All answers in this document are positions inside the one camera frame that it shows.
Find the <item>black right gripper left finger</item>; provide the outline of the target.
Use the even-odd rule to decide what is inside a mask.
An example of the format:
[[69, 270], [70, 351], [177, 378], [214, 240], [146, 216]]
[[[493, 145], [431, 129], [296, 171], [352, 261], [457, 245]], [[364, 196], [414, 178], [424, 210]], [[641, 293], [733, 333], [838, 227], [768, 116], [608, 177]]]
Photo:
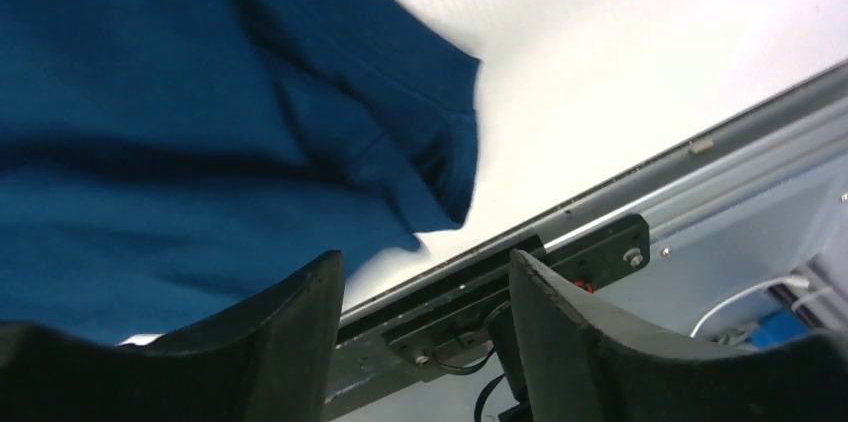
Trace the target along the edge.
[[343, 257], [145, 345], [1, 326], [5, 421], [318, 421], [336, 346]]

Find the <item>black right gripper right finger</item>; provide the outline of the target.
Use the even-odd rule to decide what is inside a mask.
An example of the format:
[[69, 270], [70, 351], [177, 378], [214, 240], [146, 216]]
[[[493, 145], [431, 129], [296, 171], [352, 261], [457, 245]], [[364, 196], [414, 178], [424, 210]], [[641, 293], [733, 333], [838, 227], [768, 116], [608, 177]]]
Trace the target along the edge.
[[847, 337], [751, 351], [671, 332], [510, 255], [510, 297], [537, 421], [843, 421]]

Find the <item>blue t-shirt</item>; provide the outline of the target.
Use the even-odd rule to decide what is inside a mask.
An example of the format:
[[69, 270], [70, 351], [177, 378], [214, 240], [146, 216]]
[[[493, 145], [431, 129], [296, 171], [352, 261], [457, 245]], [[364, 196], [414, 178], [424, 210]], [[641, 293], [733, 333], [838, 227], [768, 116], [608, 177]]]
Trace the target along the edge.
[[1, 0], [1, 316], [165, 333], [465, 221], [479, 63], [395, 0]]

